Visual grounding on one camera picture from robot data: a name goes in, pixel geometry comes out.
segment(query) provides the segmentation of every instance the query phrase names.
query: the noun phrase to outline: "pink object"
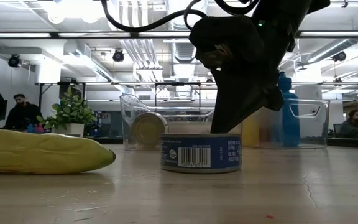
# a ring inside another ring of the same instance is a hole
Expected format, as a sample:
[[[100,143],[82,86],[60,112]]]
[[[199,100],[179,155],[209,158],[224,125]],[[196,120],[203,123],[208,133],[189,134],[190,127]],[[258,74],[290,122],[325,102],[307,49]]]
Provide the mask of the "pink object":
[[[38,125],[35,127],[34,132],[35,132],[35,133],[44,133],[45,131],[44,131],[44,128],[42,127],[42,125],[41,125],[41,124],[38,124]]]

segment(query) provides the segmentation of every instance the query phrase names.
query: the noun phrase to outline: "metal can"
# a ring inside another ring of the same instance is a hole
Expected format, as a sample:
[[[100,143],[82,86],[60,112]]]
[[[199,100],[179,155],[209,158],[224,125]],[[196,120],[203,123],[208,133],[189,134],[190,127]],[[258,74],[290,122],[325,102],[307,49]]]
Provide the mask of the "metal can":
[[[147,112],[136,117],[131,128],[137,150],[159,151],[160,138],[158,136],[168,133],[167,120],[154,112]]]
[[[189,174],[241,169],[241,138],[232,134],[160,134],[161,168]]]

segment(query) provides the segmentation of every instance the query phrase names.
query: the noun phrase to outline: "tuna can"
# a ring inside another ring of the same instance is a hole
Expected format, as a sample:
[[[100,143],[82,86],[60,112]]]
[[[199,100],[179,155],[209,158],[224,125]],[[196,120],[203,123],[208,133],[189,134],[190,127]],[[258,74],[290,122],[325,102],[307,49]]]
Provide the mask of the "tuna can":
[[[188,174],[241,169],[241,139],[233,134],[160,134],[161,168]]]

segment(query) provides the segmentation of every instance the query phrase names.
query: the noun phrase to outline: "black cable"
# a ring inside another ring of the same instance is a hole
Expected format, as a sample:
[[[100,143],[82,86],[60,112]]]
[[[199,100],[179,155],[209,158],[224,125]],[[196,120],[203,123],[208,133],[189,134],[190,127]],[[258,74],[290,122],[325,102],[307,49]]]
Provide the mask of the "black cable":
[[[172,19],[176,18],[176,17],[179,17],[179,16],[182,16],[185,14],[185,10],[180,10],[180,11],[177,11],[177,12],[174,12],[172,14],[169,14],[167,16],[165,16],[164,18],[158,20],[158,21],[155,21],[147,26],[143,26],[143,27],[129,27],[129,26],[125,26],[125,25],[122,25],[120,24],[119,22],[117,22],[109,13],[108,11],[108,7],[107,7],[107,0],[101,0],[102,2],[102,7],[103,7],[103,11],[104,11],[104,14],[106,15],[106,18],[107,20],[115,27],[117,27],[118,29],[120,30],[123,30],[125,32],[134,32],[134,33],[138,33],[138,32],[146,32],[146,31],[149,31],[149,30],[152,30],[152,29],[155,29],[161,25],[164,25],[165,23],[171,21]],[[195,14],[197,16],[200,16],[200,17],[206,17],[207,15],[201,11],[198,11],[198,10],[189,10],[188,11],[189,14]]]
[[[189,23],[187,23],[187,17],[189,15],[189,11],[191,10],[191,7],[193,7],[196,3],[200,2],[201,0],[192,0],[192,2],[190,2],[190,4],[187,6],[187,8],[185,9],[185,13],[183,15],[184,19],[185,19],[185,25],[187,27],[187,29],[192,30],[193,28],[189,25]]]
[[[216,4],[225,12],[233,16],[245,15],[250,12],[259,2],[259,0],[253,0],[247,7],[232,7],[229,6],[223,0],[215,0]]]
[[[241,2],[243,4],[247,4],[249,2],[249,0],[239,0],[239,2]]]

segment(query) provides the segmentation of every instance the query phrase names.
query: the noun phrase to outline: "green leaves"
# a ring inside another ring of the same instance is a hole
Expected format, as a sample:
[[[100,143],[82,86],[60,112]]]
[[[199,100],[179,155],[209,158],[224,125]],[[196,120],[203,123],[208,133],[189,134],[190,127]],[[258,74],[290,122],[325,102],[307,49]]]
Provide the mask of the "green leaves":
[[[65,108],[63,108],[63,111],[64,111],[64,112],[66,112],[66,113],[70,113],[70,109],[69,109],[69,107],[65,107]]]
[[[46,119],[40,116],[37,119],[40,124],[45,125],[45,128],[67,128],[67,124],[79,123],[87,124],[96,121],[93,110],[85,103],[84,99],[79,96],[73,96],[71,87],[67,89],[67,93],[60,100],[60,104],[52,105],[53,110],[56,111],[55,117],[47,117]]]
[[[54,109],[55,111],[59,110],[60,105],[55,103],[54,105],[52,105],[52,109]]]

